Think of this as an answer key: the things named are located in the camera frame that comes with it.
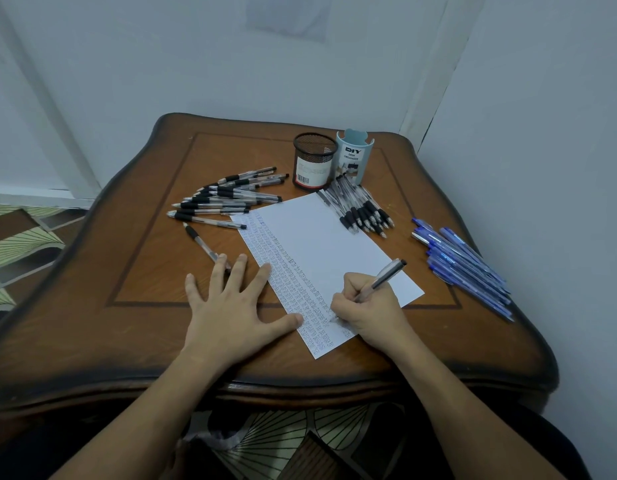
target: mesh pencil cup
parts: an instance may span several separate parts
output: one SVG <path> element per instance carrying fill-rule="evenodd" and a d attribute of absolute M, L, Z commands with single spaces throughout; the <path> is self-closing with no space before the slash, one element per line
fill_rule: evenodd
<path fill-rule="evenodd" d="M 312 192 L 320 190 L 329 179 L 336 141 L 319 133 L 302 133 L 295 137 L 293 146 L 293 185 Z"/>

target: right hand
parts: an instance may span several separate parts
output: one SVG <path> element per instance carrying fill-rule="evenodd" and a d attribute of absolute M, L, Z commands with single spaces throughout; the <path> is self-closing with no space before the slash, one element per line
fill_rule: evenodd
<path fill-rule="evenodd" d="M 351 323 L 369 345 L 393 356 L 419 339 L 388 283 L 379 286 L 364 303 L 353 301 L 362 287 L 374 279 L 368 274 L 346 273 L 345 288 L 333 295 L 331 310 Z"/>

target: label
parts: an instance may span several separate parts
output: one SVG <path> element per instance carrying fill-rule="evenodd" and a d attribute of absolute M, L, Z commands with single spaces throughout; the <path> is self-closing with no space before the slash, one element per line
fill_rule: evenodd
<path fill-rule="evenodd" d="M 297 169 L 295 179 L 298 184 L 304 187 L 316 189 L 327 183 L 331 162 L 312 163 L 297 158 Z"/>
<path fill-rule="evenodd" d="M 340 159 L 337 162 L 337 171 L 339 173 L 357 175 L 357 170 L 364 159 L 366 150 L 367 148 L 352 148 L 351 146 L 344 145 L 340 151 Z"/>

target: table top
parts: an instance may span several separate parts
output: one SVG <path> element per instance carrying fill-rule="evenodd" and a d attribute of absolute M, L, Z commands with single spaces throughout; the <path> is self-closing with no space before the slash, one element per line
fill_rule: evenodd
<path fill-rule="evenodd" d="M 0 417 L 132 397 L 149 386 L 184 342 L 191 317 L 185 275 L 195 274 L 204 294 L 212 268 L 166 211 L 225 175 L 272 165 L 292 173 L 292 140 L 306 131 L 336 133 L 190 114 L 160 118 L 144 149 L 99 195 L 48 279 L 0 324 Z M 514 307 L 517 321 L 509 324 L 427 268 L 425 247 L 410 237 L 412 217 L 471 238 L 409 141 L 392 133 L 371 137 L 363 184 L 396 223 L 388 239 L 371 238 L 389 257 L 406 259 L 405 272 L 425 291 L 404 307 L 415 331 L 469 384 L 555 389 L 553 353 L 520 310 Z M 285 199 L 305 194 L 290 181 L 272 188 Z M 246 279 L 254 276 L 256 263 L 237 231 L 193 226 L 229 259 L 249 255 Z M 263 321 L 285 314 L 269 285 L 258 309 Z M 393 364 L 359 337 L 314 360 L 293 332 L 228 371 L 210 394 L 299 408 L 371 400 L 402 387 Z"/>

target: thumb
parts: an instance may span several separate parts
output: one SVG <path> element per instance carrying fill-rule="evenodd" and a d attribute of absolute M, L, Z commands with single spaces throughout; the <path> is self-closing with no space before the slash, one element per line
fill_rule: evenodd
<path fill-rule="evenodd" d="M 346 298 L 342 293 L 335 293 L 331 301 L 331 310 L 338 317 L 346 321 L 355 321 L 355 316 L 359 312 L 359 304 Z"/>
<path fill-rule="evenodd" d="M 265 325 L 265 338 L 267 342 L 286 335 L 289 331 L 296 330 L 302 325 L 304 318 L 299 313 L 284 315 L 282 318 Z"/>

